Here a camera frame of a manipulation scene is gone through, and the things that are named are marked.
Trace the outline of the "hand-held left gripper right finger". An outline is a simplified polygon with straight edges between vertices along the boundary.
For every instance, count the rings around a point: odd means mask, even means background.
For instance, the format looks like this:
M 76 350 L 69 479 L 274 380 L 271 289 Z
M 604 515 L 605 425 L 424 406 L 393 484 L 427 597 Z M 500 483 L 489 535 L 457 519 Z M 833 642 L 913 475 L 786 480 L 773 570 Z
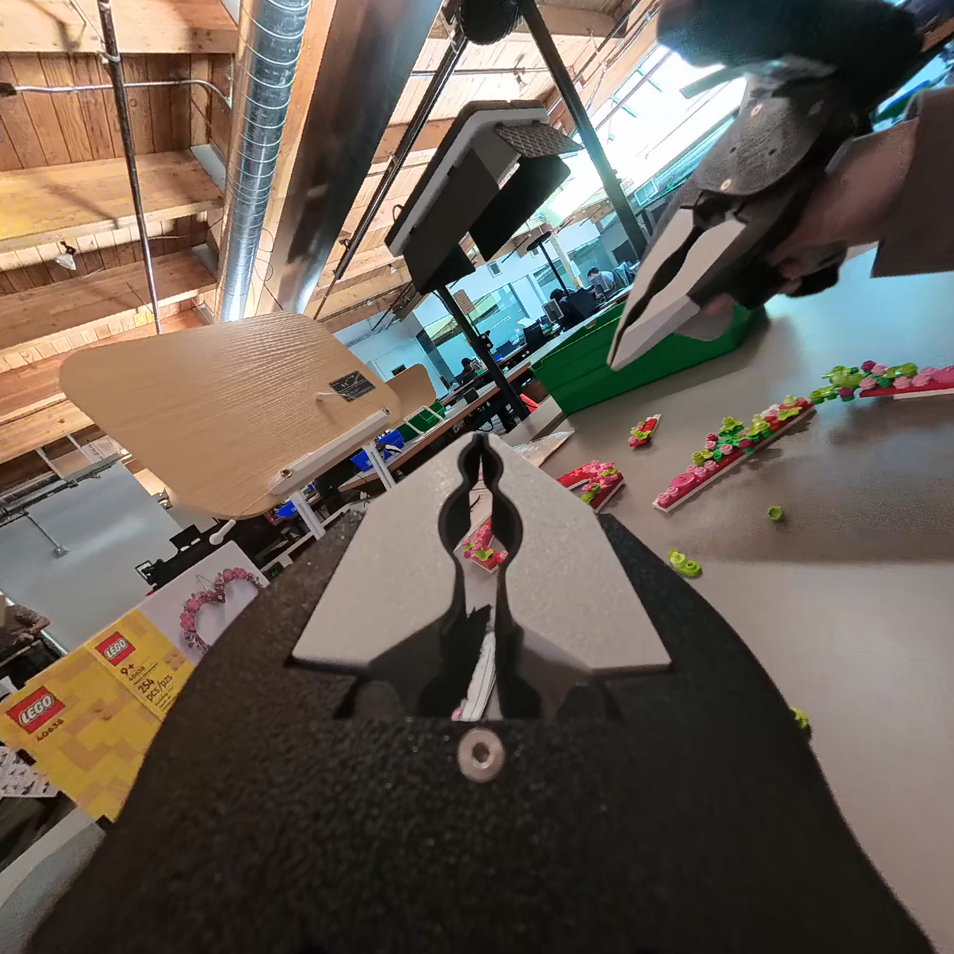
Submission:
M 501 439 L 484 441 L 492 528 L 507 551 L 494 619 L 504 718 L 552 719 L 578 686 L 672 664 L 597 515 Z

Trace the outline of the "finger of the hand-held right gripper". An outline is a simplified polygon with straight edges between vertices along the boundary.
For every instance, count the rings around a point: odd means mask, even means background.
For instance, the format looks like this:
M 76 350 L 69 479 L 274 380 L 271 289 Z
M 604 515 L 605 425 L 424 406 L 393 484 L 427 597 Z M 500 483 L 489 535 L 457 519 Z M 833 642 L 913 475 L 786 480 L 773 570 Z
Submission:
M 733 321 L 735 299 L 730 295 L 718 295 L 708 304 L 698 305 L 687 296 L 676 300 L 677 308 L 671 333 L 691 340 L 715 340 L 724 335 Z
M 623 369 L 671 335 L 676 300 L 687 296 L 698 305 L 722 293 L 712 292 L 716 267 L 744 231 L 734 216 L 703 228 L 690 208 L 678 208 L 660 223 L 643 256 L 614 332 L 607 364 Z

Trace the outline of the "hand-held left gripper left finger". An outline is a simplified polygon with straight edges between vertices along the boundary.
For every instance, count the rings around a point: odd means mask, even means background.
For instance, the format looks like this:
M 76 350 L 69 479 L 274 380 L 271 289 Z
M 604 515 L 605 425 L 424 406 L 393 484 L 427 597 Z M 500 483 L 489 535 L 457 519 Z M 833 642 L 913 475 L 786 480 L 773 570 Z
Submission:
M 458 543 L 486 436 L 466 434 L 367 508 L 294 663 L 387 684 L 410 714 L 452 715 L 488 624 L 469 619 Z

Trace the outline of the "person's right forearm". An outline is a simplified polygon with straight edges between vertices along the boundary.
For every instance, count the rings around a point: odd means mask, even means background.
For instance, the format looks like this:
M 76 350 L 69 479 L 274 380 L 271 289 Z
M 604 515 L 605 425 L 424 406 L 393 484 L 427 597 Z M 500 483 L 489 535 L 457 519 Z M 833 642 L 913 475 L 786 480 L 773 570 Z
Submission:
M 953 89 L 912 98 L 900 122 L 882 132 L 901 149 L 905 171 L 877 246 L 872 278 L 953 270 Z

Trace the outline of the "yellow lego box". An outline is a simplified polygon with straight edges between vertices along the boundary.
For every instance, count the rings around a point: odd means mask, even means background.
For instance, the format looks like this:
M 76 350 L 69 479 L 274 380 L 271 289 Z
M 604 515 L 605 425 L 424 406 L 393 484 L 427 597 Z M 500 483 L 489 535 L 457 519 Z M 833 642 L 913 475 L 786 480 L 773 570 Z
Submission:
M 89 817 L 116 821 L 187 680 L 267 586 L 223 543 L 5 699 L 3 745 Z

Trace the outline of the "person's right hand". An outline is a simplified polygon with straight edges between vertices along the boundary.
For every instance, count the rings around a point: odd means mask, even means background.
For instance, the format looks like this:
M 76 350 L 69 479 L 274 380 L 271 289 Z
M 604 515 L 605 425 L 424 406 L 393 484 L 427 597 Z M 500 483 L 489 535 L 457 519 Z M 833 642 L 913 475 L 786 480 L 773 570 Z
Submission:
M 809 198 L 793 232 L 767 256 L 768 264 L 799 280 L 851 247 L 879 241 L 904 177 L 893 151 L 885 135 L 857 139 Z

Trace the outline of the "long red flowered brick strip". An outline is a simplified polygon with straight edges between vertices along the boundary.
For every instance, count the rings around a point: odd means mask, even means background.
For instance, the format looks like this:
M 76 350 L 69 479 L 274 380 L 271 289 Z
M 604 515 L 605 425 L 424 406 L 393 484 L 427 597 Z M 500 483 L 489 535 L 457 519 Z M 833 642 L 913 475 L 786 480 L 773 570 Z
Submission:
M 717 432 L 708 435 L 684 471 L 652 500 L 661 513 L 670 513 L 751 457 L 770 447 L 781 436 L 807 421 L 816 406 L 809 397 L 788 396 L 753 416 L 749 423 L 727 416 Z

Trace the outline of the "clear plastic bag with papers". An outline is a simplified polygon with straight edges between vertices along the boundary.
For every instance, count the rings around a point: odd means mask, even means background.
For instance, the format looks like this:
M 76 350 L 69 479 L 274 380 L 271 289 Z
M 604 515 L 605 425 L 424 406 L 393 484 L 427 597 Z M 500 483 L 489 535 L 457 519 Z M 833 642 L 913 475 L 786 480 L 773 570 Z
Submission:
M 534 440 L 513 445 L 512 449 L 529 464 L 540 468 L 574 435 L 575 431 L 573 429 L 555 431 L 548 435 L 539 436 Z

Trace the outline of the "black light stand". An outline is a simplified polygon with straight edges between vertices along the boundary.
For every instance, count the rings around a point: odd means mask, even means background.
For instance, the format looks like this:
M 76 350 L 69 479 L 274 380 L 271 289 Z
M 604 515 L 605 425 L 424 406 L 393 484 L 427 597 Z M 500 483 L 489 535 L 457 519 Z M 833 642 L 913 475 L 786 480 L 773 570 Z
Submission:
M 495 385 L 498 388 L 499 396 L 504 401 L 507 410 L 504 411 L 501 420 L 509 432 L 513 430 L 518 423 L 525 421 L 530 417 L 531 412 L 524 404 L 520 393 L 516 390 L 511 381 L 507 379 L 505 372 L 496 363 L 491 351 L 478 335 L 477 331 L 471 325 L 468 317 L 461 309 L 460 305 L 453 298 L 446 286 L 438 286 L 435 294 L 441 302 L 447 307 L 448 314 L 453 317 L 459 328 L 463 331 L 469 344 L 475 352 L 475 355 L 489 371 Z

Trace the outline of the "black white light panel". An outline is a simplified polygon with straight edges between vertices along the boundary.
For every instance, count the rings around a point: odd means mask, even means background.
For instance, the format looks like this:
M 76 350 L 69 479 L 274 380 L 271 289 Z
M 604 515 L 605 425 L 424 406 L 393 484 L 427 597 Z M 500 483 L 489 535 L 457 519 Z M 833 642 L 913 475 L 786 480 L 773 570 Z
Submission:
M 472 101 L 454 119 L 386 238 L 417 293 L 474 272 L 470 236 L 491 259 L 568 177 L 583 146 L 547 123 L 536 100 Z

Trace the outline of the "light wooden board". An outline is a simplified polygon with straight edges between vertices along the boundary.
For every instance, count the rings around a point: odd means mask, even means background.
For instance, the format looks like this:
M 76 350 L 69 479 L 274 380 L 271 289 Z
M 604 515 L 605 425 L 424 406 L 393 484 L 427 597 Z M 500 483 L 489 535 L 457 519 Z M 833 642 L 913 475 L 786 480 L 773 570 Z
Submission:
M 436 392 L 422 364 L 384 381 L 321 323 L 291 313 L 79 351 L 66 397 L 192 507 L 242 519 L 285 498 L 282 468 L 382 407 L 400 425 Z

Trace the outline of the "metal threaded rod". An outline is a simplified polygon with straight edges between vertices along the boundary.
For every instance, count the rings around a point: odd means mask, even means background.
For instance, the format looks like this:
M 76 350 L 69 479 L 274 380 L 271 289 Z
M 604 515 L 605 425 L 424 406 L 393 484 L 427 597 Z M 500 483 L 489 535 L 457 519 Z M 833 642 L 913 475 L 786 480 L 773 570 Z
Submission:
M 96 6 L 101 27 L 103 56 L 111 77 L 114 106 L 118 120 L 123 155 L 127 169 L 127 177 L 137 221 L 138 239 L 141 246 L 142 264 L 145 270 L 147 288 L 149 292 L 150 310 L 156 331 L 158 334 L 160 334 L 162 332 L 162 321 L 160 316 L 158 289 L 153 268 L 153 255 L 147 229 L 145 210 L 142 203 L 142 195 L 137 170 L 135 141 L 129 112 L 129 98 L 123 72 L 122 58 L 118 49 L 117 37 L 113 22 L 113 6 L 110 1 L 97 1 Z

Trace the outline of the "white board bracket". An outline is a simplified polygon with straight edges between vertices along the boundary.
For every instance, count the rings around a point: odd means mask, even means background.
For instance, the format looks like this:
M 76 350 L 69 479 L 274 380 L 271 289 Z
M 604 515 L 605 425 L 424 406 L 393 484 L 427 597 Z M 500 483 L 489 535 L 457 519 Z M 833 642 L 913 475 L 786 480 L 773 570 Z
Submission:
M 363 421 L 335 437 L 323 446 L 305 454 L 279 470 L 267 486 L 267 494 L 285 498 L 324 471 L 350 456 L 356 447 L 362 447 L 382 433 L 390 421 L 388 407 L 382 407 Z

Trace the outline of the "black metal frame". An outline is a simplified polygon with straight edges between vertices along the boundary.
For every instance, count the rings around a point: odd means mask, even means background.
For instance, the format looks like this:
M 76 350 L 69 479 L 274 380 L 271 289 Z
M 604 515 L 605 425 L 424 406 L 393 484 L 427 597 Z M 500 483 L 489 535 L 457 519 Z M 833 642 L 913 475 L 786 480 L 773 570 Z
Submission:
M 559 54 L 553 37 L 546 26 L 535 1 L 518 1 L 520 13 L 526 22 L 535 44 L 555 80 L 566 107 L 579 132 L 582 143 L 599 174 L 600 180 L 622 225 L 626 237 L 639 259 L 645 254 L 647 241 L 640 229 L 636 214 L 629 203 L 623 187 L 603 149 L 590 116 L 580 98 L 570 74 Z

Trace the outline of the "silver ventilation duct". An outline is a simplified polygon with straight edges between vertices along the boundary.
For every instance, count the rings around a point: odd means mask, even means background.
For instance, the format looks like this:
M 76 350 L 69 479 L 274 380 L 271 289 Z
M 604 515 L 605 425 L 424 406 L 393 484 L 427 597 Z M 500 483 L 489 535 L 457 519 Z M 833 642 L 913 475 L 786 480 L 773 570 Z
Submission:
M 245 316 L 310 6 L 240 3 L 215 306 L 221 323 Z

